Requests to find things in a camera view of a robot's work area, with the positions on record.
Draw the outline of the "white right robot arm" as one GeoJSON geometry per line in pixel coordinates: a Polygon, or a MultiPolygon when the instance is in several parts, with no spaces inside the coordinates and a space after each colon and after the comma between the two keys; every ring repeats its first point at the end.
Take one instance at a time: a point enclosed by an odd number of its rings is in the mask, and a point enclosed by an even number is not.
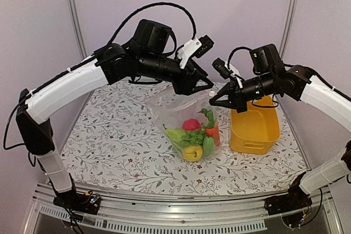
{"type": "MultiPolygon", "coordinates": [[[[217,59],[212,66],[224,78],[230,79],[213,98],[210,104],[236,110],[247,110],[247,102],[261,99],[265,95],[288,95],[296,101],[310,105],[347,131],[350,131],[350,98],[330,86],[313,69],[301,65],[267,66],[257,72],[255,78],[245,81],[233,76],[228,64],[217,59]]],[[[284,197],[284,205],[295,210],[305,196],[326,185],[333,184],[350,174],[350,144],[338,155],[324,162],[317,168],[300,175],[290,186],[289,194],[284,197]]]]}

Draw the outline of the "orange carrot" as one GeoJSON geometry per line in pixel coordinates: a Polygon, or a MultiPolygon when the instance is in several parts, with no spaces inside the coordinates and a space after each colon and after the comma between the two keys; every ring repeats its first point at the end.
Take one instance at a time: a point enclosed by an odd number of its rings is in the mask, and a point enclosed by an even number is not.
{"type": "Polygon", "coordinates": [[[205,132],[208,136],[214,139],[214,144],[216,147],[220,146],[220,136],[219,136],[219,126],[216,121],[216,116],[212,109],[202,108],[200,113],[204,114],[208,122],[205,126],[205,132]]]}

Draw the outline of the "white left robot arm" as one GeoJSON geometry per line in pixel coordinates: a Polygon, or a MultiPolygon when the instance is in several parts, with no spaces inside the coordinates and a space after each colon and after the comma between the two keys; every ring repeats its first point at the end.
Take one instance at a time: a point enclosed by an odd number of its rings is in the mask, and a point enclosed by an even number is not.
{"type": "Polygon", "coordinates": [[[124,45],[112,43],[37,89],[21,92],[11,116],[16,119],[23,145],[37,158],[63,203],[76,209],[82,201],[55,148],[51,115],[80,96],[126,77],[132,83],[136,77],[170,82],[179,96],[192,96],[194,102],[204,100],[211,107],[235,109],[233,84],[227,83],[215,93],[207,73],[194,62],[194,58],[201,57],[210,48],[210,45],[192,39],[173,51],[173,55],[183,52],[184,56],[171,59],[162,48],[150,48],[133,41],[124,45]]]}

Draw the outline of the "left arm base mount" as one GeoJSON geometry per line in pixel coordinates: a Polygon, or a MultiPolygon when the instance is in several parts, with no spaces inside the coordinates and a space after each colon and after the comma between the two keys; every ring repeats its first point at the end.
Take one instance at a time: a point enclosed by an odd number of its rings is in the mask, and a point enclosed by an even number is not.
{"type": "Polygon", "coordinates": [[[55,192],[53,204],[74,212],[97,215],[101,203],[101,195],[88,191],[78,193],[76,189],[67,192],[55,192]]]}

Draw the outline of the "green grape bunch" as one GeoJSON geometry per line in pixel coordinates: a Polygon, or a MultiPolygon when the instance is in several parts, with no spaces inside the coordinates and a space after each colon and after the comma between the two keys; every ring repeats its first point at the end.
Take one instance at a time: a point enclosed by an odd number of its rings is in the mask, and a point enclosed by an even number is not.
{"type": "Polygon", "coordinates": [[[202,145],[206,133],[199,129],[186,132],[186,142],[190,145],[202,145]]]}

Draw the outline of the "yellow lemon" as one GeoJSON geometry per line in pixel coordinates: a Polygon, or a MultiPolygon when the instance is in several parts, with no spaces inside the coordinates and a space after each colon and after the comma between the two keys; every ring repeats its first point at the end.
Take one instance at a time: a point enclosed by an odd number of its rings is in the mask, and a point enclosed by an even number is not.
{"type": "Polygon", "coordinates": [[[196,162],[203,156],[203,148],[200,145],[188,146],[182,151],[184,159],[190,162],[196,162]]]}

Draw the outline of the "clear zip top bag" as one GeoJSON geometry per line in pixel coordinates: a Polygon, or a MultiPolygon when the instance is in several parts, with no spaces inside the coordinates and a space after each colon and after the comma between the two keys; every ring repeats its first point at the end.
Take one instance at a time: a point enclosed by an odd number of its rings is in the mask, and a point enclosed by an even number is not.
{"type": "MultiPolygon", "coordinates": [[[[193,95],[185,96],[176,95],[171,91],[170,88],[167,88],[159,94],[151,97],[151,99],[146,102],[146,106],[150,110],[153,124],[160,131],[162,131],[166,138],[169,140],[166,135],[167,128],[183,129],[183,123],[192,118],[198,120],[201,123],[201,130],[205,132],[205,126],[207,125],[208,120],[204,114],[200,113],[200,110],[202,108],[209,110],[212,109],[218,123],[216,109],[209,104],[209,100],[212,97],[214,97],[214,91],[212,90],[205,90],[193,95]]],[[[183,160],[187,161],[182,156],[182,151],[185,149],[185,147],[183,149],[178,149],[173,146],[172,143],[171,145],[174,152],[176,152],[183,160]]],[[[221,143],[219,147],[214,147],[214,151],[209,156],[202,156],[200,160],[213,156],[220,151],[220,148],[221,143]]]]}

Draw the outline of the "yellow plastic basket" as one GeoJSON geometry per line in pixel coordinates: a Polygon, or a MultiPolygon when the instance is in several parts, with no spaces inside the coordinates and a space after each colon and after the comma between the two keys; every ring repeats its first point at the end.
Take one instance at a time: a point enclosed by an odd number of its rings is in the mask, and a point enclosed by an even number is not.
{"type": "Polygon", "coordinates": [[[280,138],[280,124],[271,96],[247,103],[247,111],[230,112],[230,148],[264,155],[280,138]]]}

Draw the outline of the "red tomato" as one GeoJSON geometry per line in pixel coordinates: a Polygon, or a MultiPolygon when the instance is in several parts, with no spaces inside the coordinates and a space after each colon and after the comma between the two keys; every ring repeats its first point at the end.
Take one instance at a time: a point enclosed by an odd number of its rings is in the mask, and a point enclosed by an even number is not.
{"type": "Polygon", "coordinates": [[[182,125],[182,128],[186,131],[194,131],[194,130],[201,129],[202,126],[198,120],[192,118],[185,121],[182,125]]]}

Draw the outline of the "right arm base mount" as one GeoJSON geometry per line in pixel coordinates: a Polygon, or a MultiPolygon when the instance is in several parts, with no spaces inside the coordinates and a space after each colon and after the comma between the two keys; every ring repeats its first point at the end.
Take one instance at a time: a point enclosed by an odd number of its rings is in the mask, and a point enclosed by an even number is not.
{"type": "Polygon", "coordinates": [[[307,212],[299,212],[295,215],[288,215],[283,217],[283,223],[290,228],[301,227],[310,212],[312,200],[309,194],[305,194],[300,188],[299,183],[305,174],[300,174],[284,195],[275,195],[265,199],[264,208],[269,215],[281,214],[291,212],[297,209],[307,208],[307,212]]]}

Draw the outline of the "green guava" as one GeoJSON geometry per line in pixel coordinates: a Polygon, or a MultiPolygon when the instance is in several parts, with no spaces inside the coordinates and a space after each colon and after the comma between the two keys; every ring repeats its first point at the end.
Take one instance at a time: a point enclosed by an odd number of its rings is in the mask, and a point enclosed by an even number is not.
{"type": "Polygon", "coordinates": [[[176,148],[183,149],[188,146],[188,142],[186,141],[187,133],[185,130],[167,128],[166,135],[176,148]]]}

